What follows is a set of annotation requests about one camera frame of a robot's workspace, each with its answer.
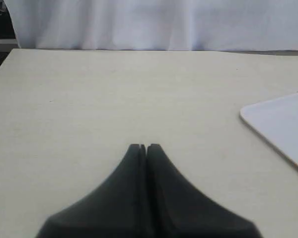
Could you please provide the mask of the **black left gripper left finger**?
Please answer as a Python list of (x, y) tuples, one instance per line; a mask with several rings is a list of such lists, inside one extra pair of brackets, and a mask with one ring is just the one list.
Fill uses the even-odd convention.
[(47, 219), (39, 238), (152, 238), (146, 149), (132, 144), (113, 173), (86, 197)]

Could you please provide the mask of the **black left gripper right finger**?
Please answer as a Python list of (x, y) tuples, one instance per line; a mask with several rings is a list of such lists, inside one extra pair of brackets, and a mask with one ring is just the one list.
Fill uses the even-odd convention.
[(254, 223), (214, 202), (174, 166), (159, 144), (147, 150), (147, 185), (159, 238), (260, 238)]

